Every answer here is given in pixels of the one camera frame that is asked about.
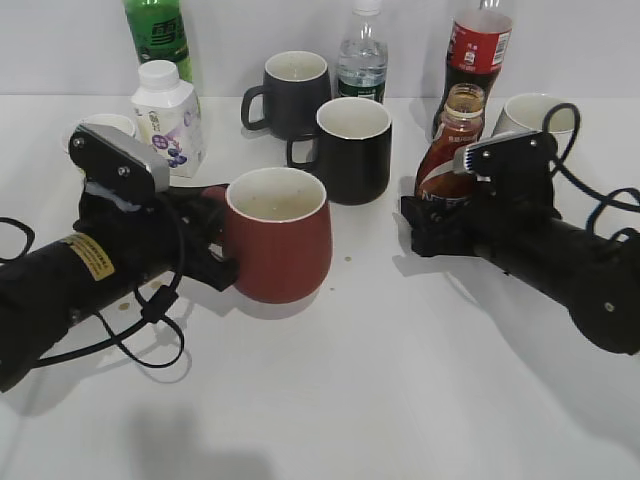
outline white tabletop surface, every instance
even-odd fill
[[[584,128],[571,167],[601,191],[637,186],[640,99],[574,101]],[[243,132],[240,99],[202,104],[208,157],[176,184],[284,164],[283,142]],[[188,355],[173,368],[145,372],[112,349],[0,396],[0,480],[640,478],[640,360],[592,346],[563,307],[482,260],[410,252],[398,198],[436,102],[386,105],[391,183],[372,204],[331,206],[334,260],[315,297],[267,306],[185,281],[171,315]],[[0,111],[0,215],[33,226],[41,246],[77,214],[81,178],[61,131],[130,114],[128,99],[7,96]],[[558,181],[569,221],[583,225],[593,205]],[[610,212],[600,231],[639,224]],[[125,301],[105,311],[117,330],[136,320]],[[103,337],[90,319],[56,351]],[[128,343],[161,361],[174,342],[147,327]]]

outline white mug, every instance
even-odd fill
[[[60,136],[60,147],[64,150],[64,153],[69,153],[69,139],[71,138],[71,135],[73,135],[73,132],[75,132],[78,125],[82,123],[93,123],[95,125],[115,127],[133,138],[136,138],[138,132],[136,124],[129,117],[118,115],[116,113],[97,113],[73,122],[65,129],[64,132],[62,132],[62,135]]]
[[[565,101],[545,93],[524,93],[511,97],[502,108],[493,135],[542,131],[544,117],[549,110],[561,103]],[[558,142],[558,157],[567,148],[573,128],[574,118],[571,110],[561,110],[551,119],[549,132]]]

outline plastic water bottle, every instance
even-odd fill
[[[355,0],[337,69],[337,94],[382,102],[388,50],[380,27],[382,0]]]
[[[192,83],[191,58],[180,0],[122,0],[140,63],[168,60]]]

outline red bottle label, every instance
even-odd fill
[[[447,63],[458,70],[487,74],[502,68],[511,30],[481,33],[453,23]]]

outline brown bottle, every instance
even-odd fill
[[[418,169],[416,197],[454,207],[473,193],[475,177],[453,173],[453,156],[458,148],[477,141],[483,112],[480,87],[461,83],[451,88],[438,132]]]

